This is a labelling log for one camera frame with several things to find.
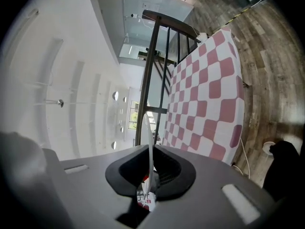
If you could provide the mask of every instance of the white cord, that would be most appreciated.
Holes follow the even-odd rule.
[[[262,0],[259,0],[256,4],[260,3]],[[253,8],[256,4],[252,5],[250,8]]]
[[[232,165],[232,166],[234,166],[235,168],[237,168],[237,169],[239,170],[239,172],[242,173],[242,175],[244,175],[243,172],[242,172],[242,170],[241,170],[238,166],[236,166],[236,165]]]
[[[195,31],[194,27],[191,26],[191,25],[190,25],[190,27],[192,27],[192,29],[194,30],[194,32],[196,33],[196,35],[199,36],[199,35],[197,34],[197,32]]]
[[[149,27],[148,25],[145,25],[144,20],[142,18],[140,18],[140,19],[142,20],[144,26],[148,27],[151,30],[153,29],[153,27]]]
[[[242,142],[242,146],[243,146],[243,151],[244,151],[244,156],[246,157],[246,161],[247,161],[247,164],[248,164],[248,178],[250,179],[250,165],[249,165],[249,161],[248,161],[248,158],[247,158],[247,155],[246,155],[246,151],[244,150],[244,144],[243,144],[243,141],[242,139],[240,138],[240,141]]]

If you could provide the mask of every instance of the staircase railing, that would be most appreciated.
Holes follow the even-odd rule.
[[[139,52],[138,53],[138,57],[139,58],[143,58],[143,59],[147,59],[147,53],[146,52]],[[153,64],[154,64],[154,66],[155,66],[155,68],[156,68],[156,70],[157,70],[157,72],[158,72],[158,75],[159,75],[159,77],[161,78],[161,80],[162,80],[162,77],[163,77],[163,66],[164,66],[164,62],[165,62],[165,59],[163,58],[163,57],[161,57],[161,56],[159,56],[159,55],[155,55],[155,57],[154,57],[154,62],[153,62]],[[167,59],[167,63],[170,65],[170,64],[172,64],[172,65],[174,65],[175,64],[175,62],[174,61],[172,61],[172,60],[169,60],[169,59]],[[166,90],[166,92],[167,92],[167,94],[169,95],[169,88],[170,88],[170,79],[171,79],[171,77],[172,77],[172,74],[170,73],[170,70],[168,69],[168,67],[166,67],[166,83],[165,83],[165,90]]]
[[[176,31],[177,37],[178,37],[178,57],[177,57],[177,63],[174,63],[175,66],[177,64],[179,64],[187,55],[189,55],[193,50],[195,50],[197,48],[197,43],[200,43],[200,41],[196,38],[197,35],[199,35],[199,31],[197,31],[193,27],[189,26],[188,24],[185,24],[182,21],[176,20],[167,15],[149,11],[149,10],[143,11],[142,18],[155,21],[155,24],[154,24],[154,28],[153,28],[153,32],[152,32],[152,39],[151,39],[150,46],[149,46],[148,53],[147,53],[146,65],[145,65],[145,70],[144,70],[143,80],[142,80],[142,90],[141,90],[141,98],[140,98],[140,103],[139,103],[138,120],[137,120],[136,136],[135,136],[135,145],[136,146],[141,144],[141,128],[142,128],[144,114],[147,111],[158,114],[157,122],[156,122],[155,138],[154,138],[154,143],[156,144],[157,136],[158,136],[158,132],[159,132],[161,114],[167,113],[167,109],[162,108],[162,105],[163,105],[163,98],[164,98],[164,90],[166,89],[165,88],[166,73],[168,72],[170,74],[168,66],[167,66],[168,62],[169,62],[168,51],[169,51],[169,43],[170,43],[169,42],[170,41],[170,31],[171,30]],[[156,64],[155,49],[156,49],[160,26],[168,28],[167,39],[166,39],[166,53],[165,53],[165,59],[164,59],[164,64],[163,64],[163,69],[162,69],[163,73],[162,73],[162,87],[161,87],[160,104],[159,104],[159,107],[152,107],[152,106],[147,106],[147,100],[148,100],[149,86],[151,83],[151,75],[152,75],[152,69],[153,69],[152,66]],[[182,59],[180,59],[180,34],[186,36],[187,49],[188,49],[187,55]],[[194,45],[191,48],[189,45],[189,39],[194,40]]]

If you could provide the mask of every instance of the window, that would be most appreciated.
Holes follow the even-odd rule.
[[[138,111],[139,111],[139,102],[132,101],[132,105],[130,107],[128,129],[132,129],[132,130],[137,129]],[[156,123],[154,121],[153,114],[152,112],[147,112],[147,115],[149,117],[151,130],[154,135],[154,131],[156,130]]]
[[[130,106],[130,113],[129,113],[129,123],[128,123],[129,129],[132,130],[137,129],[138,111],[139,111],[139,102],[132,101],[132,104]]]

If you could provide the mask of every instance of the white object on floor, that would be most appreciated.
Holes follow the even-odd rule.
[[[200,35],[197,36],[197,39],[198,39],[199,41],[201,41],[201,43],[199,44],[199,45],[201,45],[201,44],[203,44],[206,40],[208,40],[208,36],[207,36],[206,33],[201,32]]]
[[[263,145],[263,151],[268,155],[273,155],[272,153],[270,153],[270,147],[272,145],[275,145],[275,143],[274,142],[265,142]]]
[[[149,117],[147,113],[144,115],[145,119],[145,126],[148,134],[148,151],[149,151],[149,176],[148,176],[148,181],[147,181],[147,186],[146,186],[146,196],[149,194],[152,188],[152,178],[153,178],[153,133],[151,130],[150,122],[149,122]]]
[[[261,216],[259,210],[233,184],[225,185],[222,191],[245,225],[252,223]]]

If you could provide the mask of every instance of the checkered mattress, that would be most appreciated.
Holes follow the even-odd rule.
[[[244,89],[231,31],[222,28],[173,70],[163,145],[231,163]]]

